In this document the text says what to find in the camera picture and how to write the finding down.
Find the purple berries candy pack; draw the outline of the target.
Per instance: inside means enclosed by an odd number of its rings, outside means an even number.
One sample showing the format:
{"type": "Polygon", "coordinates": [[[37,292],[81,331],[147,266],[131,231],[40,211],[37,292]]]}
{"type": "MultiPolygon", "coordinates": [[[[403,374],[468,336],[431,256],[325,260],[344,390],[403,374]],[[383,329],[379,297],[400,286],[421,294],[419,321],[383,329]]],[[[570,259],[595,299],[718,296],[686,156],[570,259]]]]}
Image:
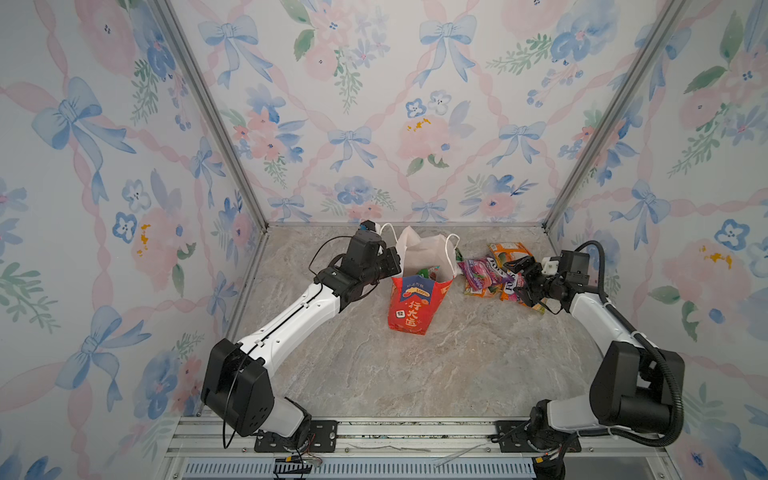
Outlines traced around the purple berries candy pack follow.
{"type": "Polygon", "coordinates": [[[475,289],[503,284],[511,277],[500,269],[494,258],[483,257],[477,259],[465,259],[458,266],[465,277],[466,282],[472,284],[475,289]]]}

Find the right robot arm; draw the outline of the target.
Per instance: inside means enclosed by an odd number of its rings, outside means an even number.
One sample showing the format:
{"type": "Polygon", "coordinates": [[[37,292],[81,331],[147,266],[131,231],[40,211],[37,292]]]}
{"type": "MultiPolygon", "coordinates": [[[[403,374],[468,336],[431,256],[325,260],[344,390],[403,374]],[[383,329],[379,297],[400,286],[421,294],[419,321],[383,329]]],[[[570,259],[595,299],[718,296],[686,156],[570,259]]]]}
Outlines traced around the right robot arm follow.
{"type": "Polygon", "coordinates": [[[499,432],[498,442],[557,454],[583,437],[616,436],[651,448],[673,444],[684,427],[685,362],[657,347],[612,302],[603,246],[587,241],[556,257],[525,256],[504,267],[518,276],[514,291],[525,305],[556,301],[587,330],[602,360],[586,394],[538,402],[528,421],[499,432]]]}

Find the red paper bag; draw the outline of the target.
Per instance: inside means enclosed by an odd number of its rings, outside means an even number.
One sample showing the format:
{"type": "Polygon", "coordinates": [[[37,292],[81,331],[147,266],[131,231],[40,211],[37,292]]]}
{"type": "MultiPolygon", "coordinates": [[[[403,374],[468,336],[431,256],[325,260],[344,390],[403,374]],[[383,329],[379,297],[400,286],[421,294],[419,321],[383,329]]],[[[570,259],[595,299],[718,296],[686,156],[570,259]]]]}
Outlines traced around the red paper bag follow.
{"type": "Polygon", "coordinates": [[[453,233],[422,237],[411,227],[397,233],[389,223],[378,226],[377,233],[385,239],[396,240],[400,257],[401,272],[392,278],[388,326],[392,330],[424,335],[460,273],[455,259],[460,237],[453,233]],[[436,282],[417,275],[418,270],[433,266],[439,267],[436,282]]]}

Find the yellow green candy pack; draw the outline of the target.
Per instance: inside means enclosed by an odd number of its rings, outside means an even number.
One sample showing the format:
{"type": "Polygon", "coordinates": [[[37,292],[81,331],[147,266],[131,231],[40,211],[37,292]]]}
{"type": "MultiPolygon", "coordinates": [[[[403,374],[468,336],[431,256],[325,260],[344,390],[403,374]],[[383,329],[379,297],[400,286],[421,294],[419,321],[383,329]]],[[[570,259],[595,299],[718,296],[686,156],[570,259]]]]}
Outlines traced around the yellow green candy pack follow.
{"type": "Polygon", "coordinates": [[[431,280],[433,282],[436,282],[438,280],[438,274],[439,274],[438,266],[423,268],[417,271],[417,275],[419,277],[431,280]]]}

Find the orange snack pack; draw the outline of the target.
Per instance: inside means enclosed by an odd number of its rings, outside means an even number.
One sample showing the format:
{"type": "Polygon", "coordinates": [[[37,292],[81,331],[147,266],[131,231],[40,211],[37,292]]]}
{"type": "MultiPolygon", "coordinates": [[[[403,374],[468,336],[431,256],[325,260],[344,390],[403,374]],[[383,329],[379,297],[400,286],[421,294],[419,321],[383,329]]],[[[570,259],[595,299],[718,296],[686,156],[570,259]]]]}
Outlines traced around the orange snack pack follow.
{"type": "Polygon", "coordinates": [[[502,269],[506,269],[507,263],[532,255],[520,242],[489,243],[488,248],[497,266],[502,269]]]}
{"type": "Polygon", "coordinates": [[[475,289],[471,283],[466,282],[463,294],[478,298],[493,298],[499,294],[502,287],[500,285],[491,285],[489,287],[483,287],[475,289]]]}

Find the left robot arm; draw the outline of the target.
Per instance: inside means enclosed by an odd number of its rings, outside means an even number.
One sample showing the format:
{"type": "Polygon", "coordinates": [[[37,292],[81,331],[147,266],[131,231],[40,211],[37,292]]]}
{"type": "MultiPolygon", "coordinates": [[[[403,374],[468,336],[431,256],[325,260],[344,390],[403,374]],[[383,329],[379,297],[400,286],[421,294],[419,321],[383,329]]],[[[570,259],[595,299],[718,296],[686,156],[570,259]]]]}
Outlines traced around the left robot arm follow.
{"type": "Polygon", "coordinates": [[[401,273],[394,247],[383,228],[366,220],[347,239],[347,250],[313,275],[312,283],[265,326],[211,350],[201,400],[241,437],[273,434],[302,448],[309,441],[312,416],[296,402],[278,397],[272,375],[322,324],[373,292],[384,279],[401,273]]]}

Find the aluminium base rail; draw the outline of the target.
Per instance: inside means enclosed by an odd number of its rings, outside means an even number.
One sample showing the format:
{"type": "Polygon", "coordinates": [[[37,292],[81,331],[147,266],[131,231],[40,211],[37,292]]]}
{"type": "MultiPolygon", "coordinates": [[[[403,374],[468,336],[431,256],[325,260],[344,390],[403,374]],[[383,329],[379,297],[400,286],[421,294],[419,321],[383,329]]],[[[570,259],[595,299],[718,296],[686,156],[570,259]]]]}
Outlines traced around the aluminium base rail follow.
{"type": "Polygon", "coordinates": [[[305,453],[221,446],[211,415],[182,420],[158,479],[542,479],[539,453],[494,443],[492,418],[338,418],[305,453]]]}

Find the pink fruit candy pack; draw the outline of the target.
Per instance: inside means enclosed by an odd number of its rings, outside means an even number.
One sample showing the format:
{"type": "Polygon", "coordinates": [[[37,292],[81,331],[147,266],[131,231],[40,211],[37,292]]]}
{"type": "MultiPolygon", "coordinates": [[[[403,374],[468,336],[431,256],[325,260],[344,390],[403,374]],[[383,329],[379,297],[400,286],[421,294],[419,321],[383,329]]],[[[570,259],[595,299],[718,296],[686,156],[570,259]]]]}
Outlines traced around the pink fruit candy pack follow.
{"type": "Polygon", "coordinates": [[[518,295],[516,288],[524,287],[525,281],[522,274],[517,273],[510,277],[502,286],[500,300],[501,301],[514,301],[522,306],[526,306],[526,303],[518,295]]]}

